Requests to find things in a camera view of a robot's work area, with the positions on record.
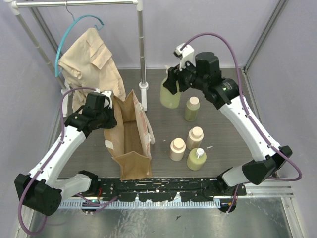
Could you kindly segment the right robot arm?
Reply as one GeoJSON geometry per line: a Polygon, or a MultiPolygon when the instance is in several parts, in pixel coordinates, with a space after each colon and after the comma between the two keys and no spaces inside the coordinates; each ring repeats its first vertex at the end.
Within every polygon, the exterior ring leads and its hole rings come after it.
{"type": "Polygon", "coordinates": [[[266,142],[269,134],[258,119],[253,119],[252,110],[244,96],[239,93],[238,84],[230,78],[223,78],[219,59],[212,52],[175,52],[180,58],[176,68],[180,90],[194,88],[202,91],[207,101],[225,115],[247,144],[252,160],[244,165],[230,168],[217,177],[217,189],[222,195],[229,195],[235,186],[242,183],[259,185],[286,162],[293,154],[289,146],[280,146],[272,140],[266,142]]]}

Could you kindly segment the green bottle beige cap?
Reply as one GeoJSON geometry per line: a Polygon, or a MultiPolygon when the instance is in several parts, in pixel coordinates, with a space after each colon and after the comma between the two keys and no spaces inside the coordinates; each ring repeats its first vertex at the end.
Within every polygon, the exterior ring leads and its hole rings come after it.
{"type": "Polygon", "coordinates": [[[186,121],[195,121],[200,108],[198,97],[190,97],[186,103],[184,118],[186,121]]]}

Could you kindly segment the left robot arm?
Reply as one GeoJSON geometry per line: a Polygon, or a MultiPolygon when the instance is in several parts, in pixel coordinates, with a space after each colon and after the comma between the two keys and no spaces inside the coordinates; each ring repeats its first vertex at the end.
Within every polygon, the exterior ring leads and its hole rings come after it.
{"type": "Polygon", "coordinates": [[[63,200],[81,192],[95,196],[99,192],[96,174],[82,170],[65,180],[59,180],[59,175],[77,148],[99,129],[104,130],[105,146],[120,166],[122,181],[154,180],[155,137],[136,94],[130,92],[121,100],[109,88],[88,88],[85,104],[62,123],[59,138],[44,158],[28,174],[16,177],[19,206],[50,216],[63,200]]]}

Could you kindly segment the brown canvas bag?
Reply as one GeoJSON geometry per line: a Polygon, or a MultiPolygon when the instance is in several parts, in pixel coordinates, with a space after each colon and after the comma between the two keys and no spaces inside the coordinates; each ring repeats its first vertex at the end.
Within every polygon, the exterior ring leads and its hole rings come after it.
{"type": "Polygon", "coordinates": [[[117,126],[105,129],[105,146],[120,166],[120,180],[152,177],[151,145],[155,143],[153,130],[145,109],[134,91],[125,101],[113,98],[117,126]]]}

